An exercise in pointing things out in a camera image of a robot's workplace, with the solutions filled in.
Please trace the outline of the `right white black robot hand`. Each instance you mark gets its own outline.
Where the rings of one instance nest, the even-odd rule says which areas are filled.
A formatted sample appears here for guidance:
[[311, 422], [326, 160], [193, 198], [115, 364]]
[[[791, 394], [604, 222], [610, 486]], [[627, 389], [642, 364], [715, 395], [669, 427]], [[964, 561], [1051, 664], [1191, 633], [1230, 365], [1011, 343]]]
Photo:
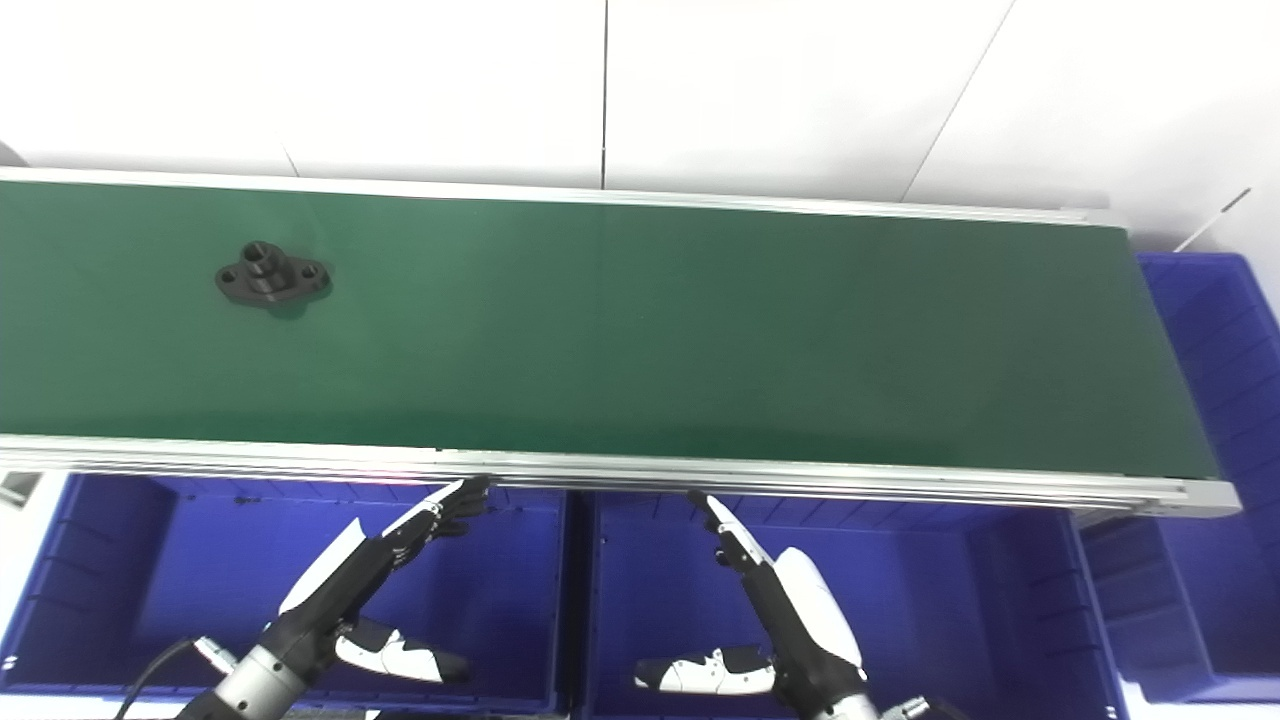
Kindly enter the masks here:
[[717, 497], [689, 501], [718, 539], [716, 561], [739, 574], [771, 652], [717, 647], [634, 666], [634, 684], [666, 694], [772, 694], [799, 719], [878, 719], [861, 651], [826, 579], [796, 547], [771, 556]]

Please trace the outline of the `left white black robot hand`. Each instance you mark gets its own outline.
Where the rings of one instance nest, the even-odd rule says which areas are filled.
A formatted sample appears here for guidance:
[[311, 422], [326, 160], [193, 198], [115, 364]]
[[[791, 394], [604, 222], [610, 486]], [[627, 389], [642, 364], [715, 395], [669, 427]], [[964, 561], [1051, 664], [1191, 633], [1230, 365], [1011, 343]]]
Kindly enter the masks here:
[[355, 519], [307, 568], [282, 602], [259, 644], [305, 689], [337, 662], [415, 682], [456, 684], [470, 679], [468, 661], [362, 616], [364, 606], [392, 573], [433, 541], [460, 537], [467, 519], [486, 507], [489, 475], [431, 492], [375, 536]]

